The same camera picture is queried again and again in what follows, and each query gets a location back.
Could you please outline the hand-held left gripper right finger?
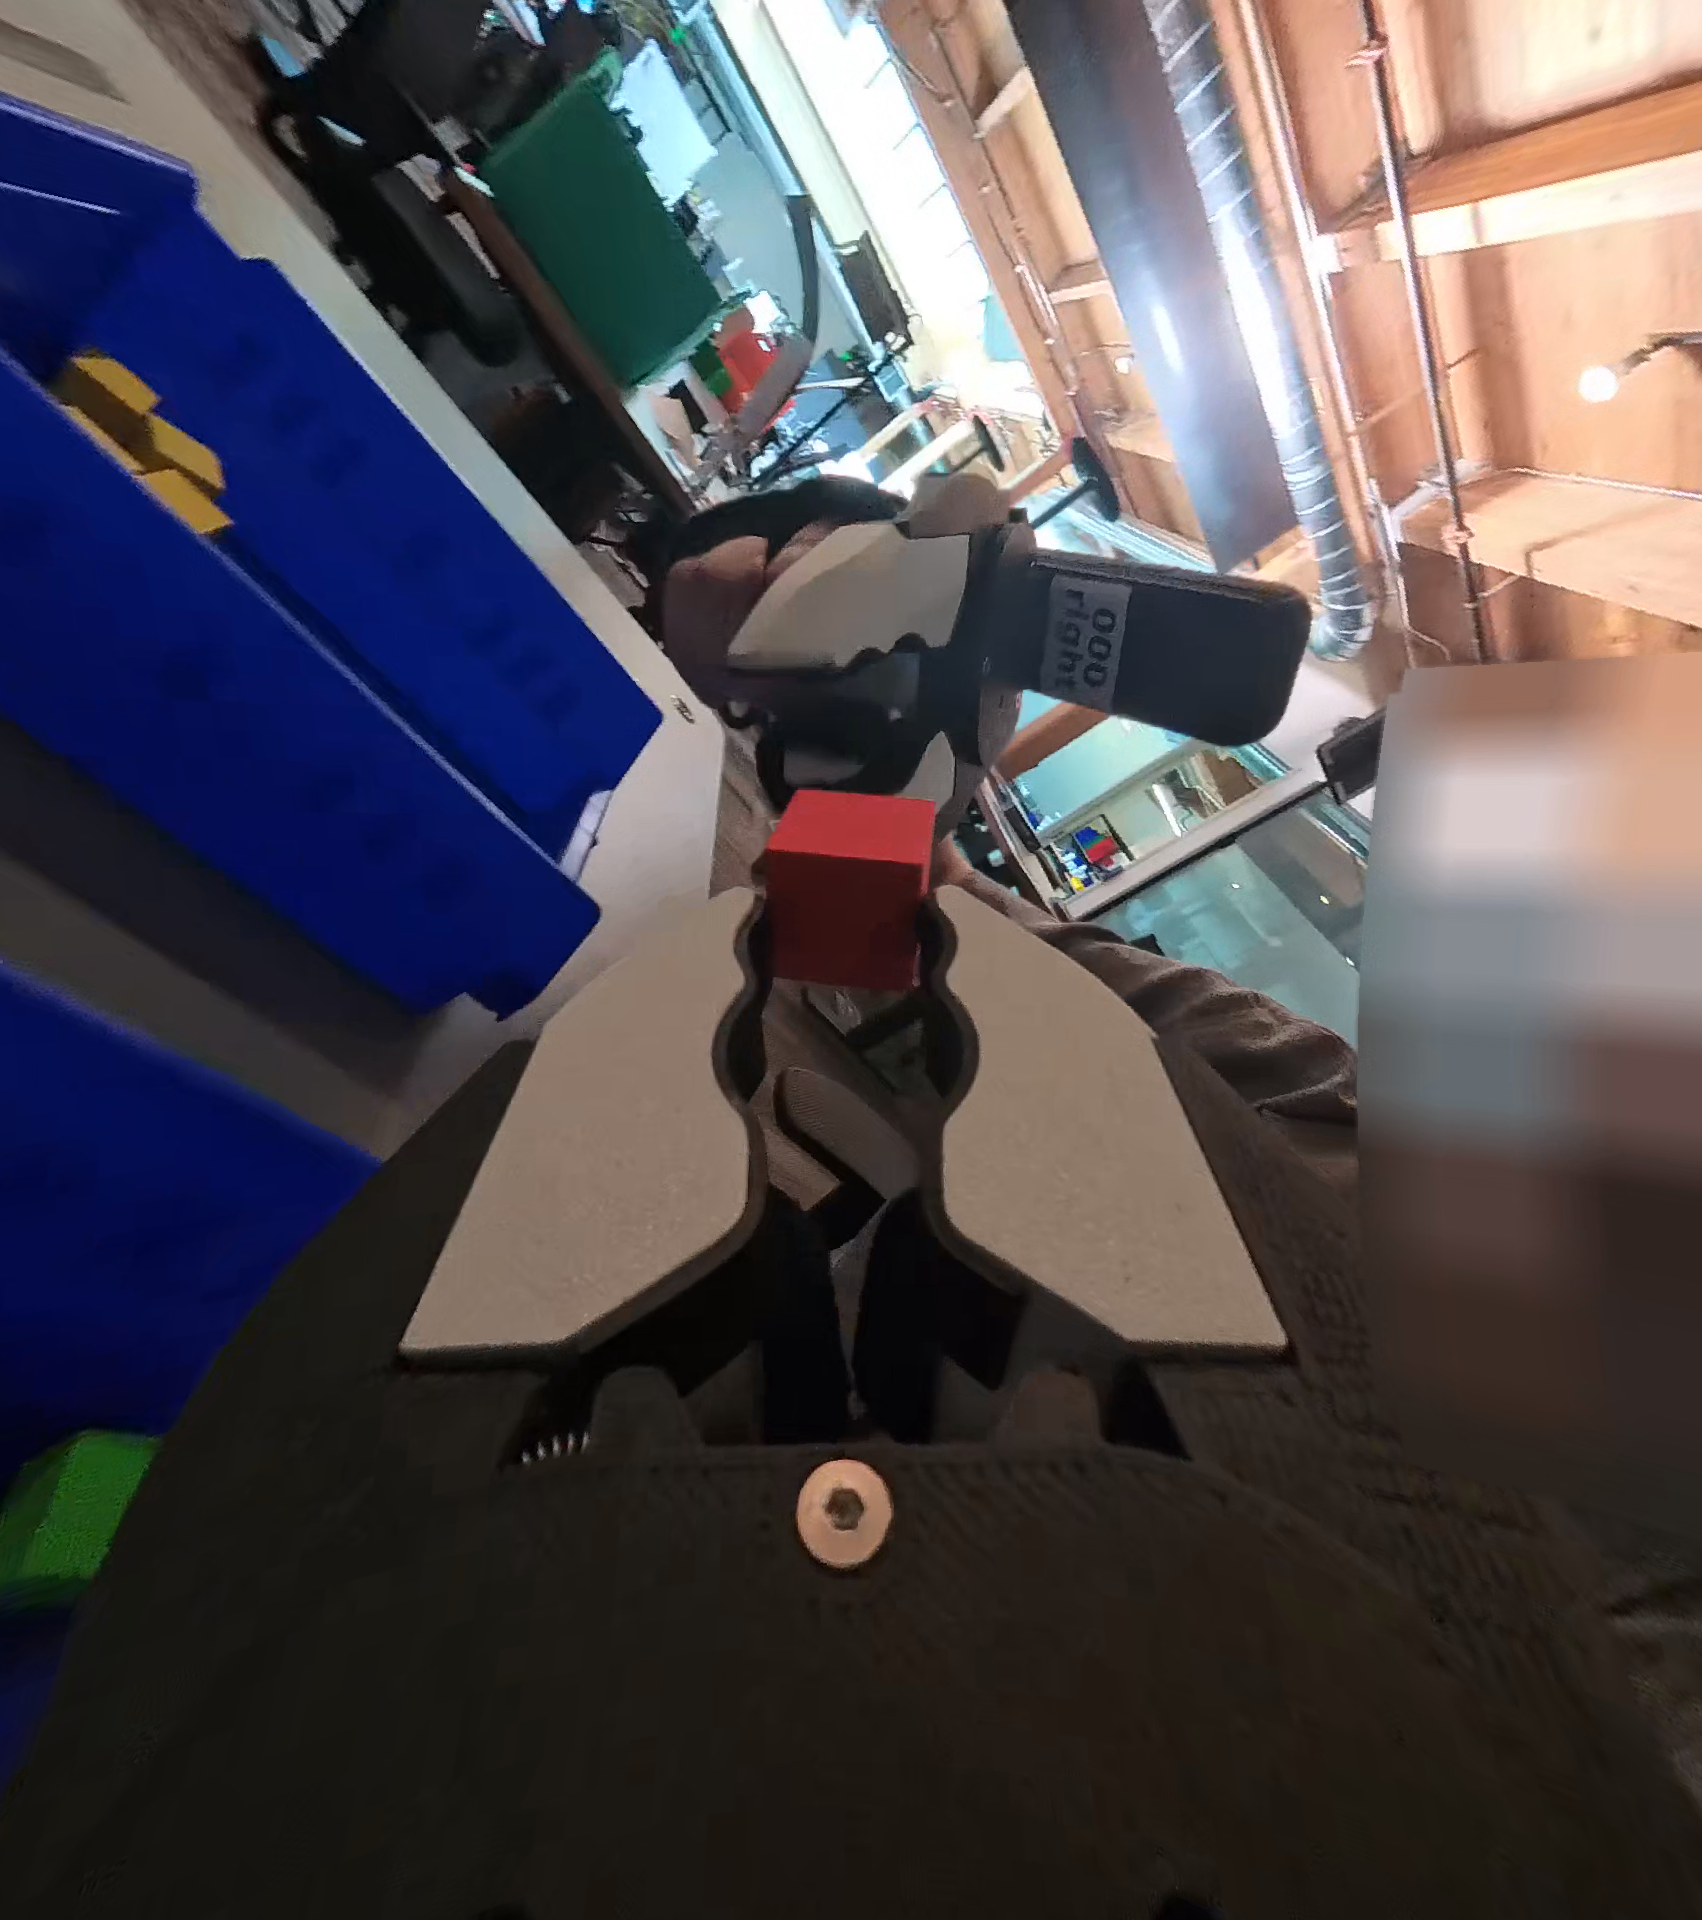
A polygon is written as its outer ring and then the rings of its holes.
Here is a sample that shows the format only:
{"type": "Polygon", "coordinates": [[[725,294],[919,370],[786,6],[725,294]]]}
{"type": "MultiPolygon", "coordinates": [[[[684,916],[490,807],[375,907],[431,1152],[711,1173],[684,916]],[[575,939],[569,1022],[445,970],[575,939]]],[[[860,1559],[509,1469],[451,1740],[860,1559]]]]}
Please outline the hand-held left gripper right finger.
{"type": "Polygon", "coordinates": [[[1129,1350],[1278,1357],[1286,1330],[1144,1020],[959,887],[940,992],[970,1041],[940,1213],[1129,1350]]]}

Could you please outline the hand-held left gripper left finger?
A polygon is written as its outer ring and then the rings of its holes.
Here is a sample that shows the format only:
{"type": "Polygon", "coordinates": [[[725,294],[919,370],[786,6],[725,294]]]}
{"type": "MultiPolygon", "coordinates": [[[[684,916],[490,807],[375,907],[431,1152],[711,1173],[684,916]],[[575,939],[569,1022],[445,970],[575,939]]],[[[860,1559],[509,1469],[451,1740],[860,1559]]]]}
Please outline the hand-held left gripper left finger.
{"type": "Polygon", "coordinates": [[[758,893],[656,922],[541,1031],[402,1335],[410,1364],[565,1359],[707,1277],[763,1212],[721,1067],[758,893]]]}

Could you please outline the red cube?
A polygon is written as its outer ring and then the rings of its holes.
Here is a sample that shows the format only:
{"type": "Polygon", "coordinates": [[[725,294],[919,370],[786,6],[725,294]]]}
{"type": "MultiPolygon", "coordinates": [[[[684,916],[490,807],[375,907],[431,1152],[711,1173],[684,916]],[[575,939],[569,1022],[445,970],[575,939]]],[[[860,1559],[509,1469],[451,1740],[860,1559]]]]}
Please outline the red cube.
{"type": "Polygon", "coordinates": [[[910,992],[932,848],[928,799],[795,791],[763,855],[772,978],[910,992]]]}

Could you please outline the blue plastic bin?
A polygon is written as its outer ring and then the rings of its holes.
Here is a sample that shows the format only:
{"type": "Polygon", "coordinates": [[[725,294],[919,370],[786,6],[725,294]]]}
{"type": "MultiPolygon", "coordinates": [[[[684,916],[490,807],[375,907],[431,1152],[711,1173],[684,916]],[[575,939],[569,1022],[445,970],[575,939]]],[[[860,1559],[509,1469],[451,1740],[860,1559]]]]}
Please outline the blue plastic bin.
{"type": "MultiPolygon", "coordinates": [[[[375,1166],[0,964],[0,1501],[71,1434],[162,1435],[375,1166]]],[[[73,1609],[0,1615],[0,1787],[73,1609]]]]}
{"type": "Polygon", "coordinates": [[[0,94],[0,718],[414,1012],[527,1008],[661,712],[192,171],[0,94]],[[198,537],[50,384],[221,463],[198,537]]]}

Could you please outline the black monitor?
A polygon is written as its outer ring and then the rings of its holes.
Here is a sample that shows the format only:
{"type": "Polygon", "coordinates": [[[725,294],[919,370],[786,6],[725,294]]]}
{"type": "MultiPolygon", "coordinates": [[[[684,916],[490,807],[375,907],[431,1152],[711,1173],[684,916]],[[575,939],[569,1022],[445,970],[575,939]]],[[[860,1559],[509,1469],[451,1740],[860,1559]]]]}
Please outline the black monitor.
{"type": "Polygon", "coordinates": [[[1319,776],[1336,802],[1350,807],[1375,788],[1383,748],[1383,719],[1383,707],[1352,716],[1337,722],[1317,746],[1319,776]]]}

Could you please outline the black ceiling panel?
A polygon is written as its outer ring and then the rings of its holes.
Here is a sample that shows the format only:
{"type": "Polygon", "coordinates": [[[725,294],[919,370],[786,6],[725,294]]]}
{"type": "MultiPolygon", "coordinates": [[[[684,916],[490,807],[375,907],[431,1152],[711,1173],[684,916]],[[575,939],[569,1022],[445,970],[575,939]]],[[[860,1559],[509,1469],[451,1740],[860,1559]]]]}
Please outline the black ceiling panel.
{"type": "Polygon", "coordinates": [[[1210,560],[1295,530],[1265,386],[1148,4],[1012,2],[1014,38],[1113,282],[1210,560]]]}

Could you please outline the green partition panel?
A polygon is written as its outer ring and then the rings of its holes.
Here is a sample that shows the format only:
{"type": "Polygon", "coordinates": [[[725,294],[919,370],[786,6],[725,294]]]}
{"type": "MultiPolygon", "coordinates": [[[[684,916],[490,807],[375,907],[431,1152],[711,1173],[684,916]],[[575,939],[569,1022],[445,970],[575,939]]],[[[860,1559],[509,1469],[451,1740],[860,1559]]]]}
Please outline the green partition panel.
{"type": "Polygon", "coordinates": [[[681,363],[722,299],[603,88],[575,78],[477,175],[619,391],[681,363]]]}

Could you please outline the ceiling spot lamp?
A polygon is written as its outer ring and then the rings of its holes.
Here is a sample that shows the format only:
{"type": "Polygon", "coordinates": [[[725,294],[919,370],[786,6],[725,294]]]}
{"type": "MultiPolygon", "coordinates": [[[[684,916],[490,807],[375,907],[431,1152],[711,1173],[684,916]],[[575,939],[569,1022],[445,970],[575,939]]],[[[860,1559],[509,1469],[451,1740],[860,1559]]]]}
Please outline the ceiling spot lamp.
{"type": "Polygon", "coordinates": [[[1702,371],[1702,327],[1657,331],[1611,363],[1583,368],[1579,371],[1579,397],[1588,405],[1614,401],[1636,370],[1672,353],[1702,371]]]}

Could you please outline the green cube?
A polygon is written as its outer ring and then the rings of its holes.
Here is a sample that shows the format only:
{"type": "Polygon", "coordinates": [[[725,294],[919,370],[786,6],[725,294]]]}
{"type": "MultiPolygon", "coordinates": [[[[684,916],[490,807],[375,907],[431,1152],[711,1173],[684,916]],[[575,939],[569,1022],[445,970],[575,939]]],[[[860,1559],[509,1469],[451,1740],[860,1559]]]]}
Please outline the green cube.
{"type": "Polygon", "coordinates": [[[0,1615],[71,1609],[160,1455],[160,1435],[82,1428],[25,1462],[0,1501],[0,1615]]]}

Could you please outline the silver ventilation duct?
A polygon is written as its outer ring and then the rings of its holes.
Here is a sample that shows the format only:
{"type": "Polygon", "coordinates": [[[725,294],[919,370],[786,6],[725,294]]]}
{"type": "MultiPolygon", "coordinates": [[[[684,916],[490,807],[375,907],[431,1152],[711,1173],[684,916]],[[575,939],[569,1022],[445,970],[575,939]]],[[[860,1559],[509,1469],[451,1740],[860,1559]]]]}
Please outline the silver ventilation duct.
{"type": "Polygon", "coordinates": [[[1297,349],[1214,12],[1205,2],[1152,2],[1148,21],[1286,503],[1319,569],[1309,645],[1321,659],[1352,662],[1369,642],[1378,605],[1297,349]]]}

